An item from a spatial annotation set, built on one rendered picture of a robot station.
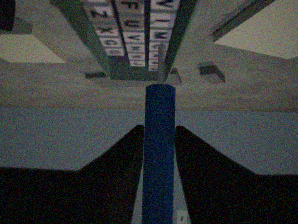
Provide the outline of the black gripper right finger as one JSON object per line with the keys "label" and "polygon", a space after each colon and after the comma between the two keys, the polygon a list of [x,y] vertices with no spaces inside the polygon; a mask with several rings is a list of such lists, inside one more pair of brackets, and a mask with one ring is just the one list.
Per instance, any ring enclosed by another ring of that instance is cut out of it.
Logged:
{"label": "black gripper right finger", "polygon": [[257,224],[268,208],[298,208],[298,175],[257,175],[184,126],[175,151],[191,224]]}

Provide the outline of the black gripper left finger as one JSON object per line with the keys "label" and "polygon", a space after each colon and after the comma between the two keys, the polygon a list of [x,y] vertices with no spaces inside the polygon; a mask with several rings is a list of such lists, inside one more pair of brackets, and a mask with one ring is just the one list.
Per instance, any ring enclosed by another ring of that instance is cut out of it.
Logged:
{"label": "black gripper left finger", "polygon": [[0,218],[131,224],[144,125],[77,171],[0,167]]}

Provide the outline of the blue stylus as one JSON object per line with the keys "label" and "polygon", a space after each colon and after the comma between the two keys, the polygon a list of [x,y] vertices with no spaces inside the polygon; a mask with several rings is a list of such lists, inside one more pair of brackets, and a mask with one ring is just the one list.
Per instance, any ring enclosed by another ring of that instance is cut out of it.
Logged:
{"label": "blue stylus", "polygon": [[164,84],[165,45],[158,46],[157,84],[146,87],[141,224],[172,224],[175,87]]}

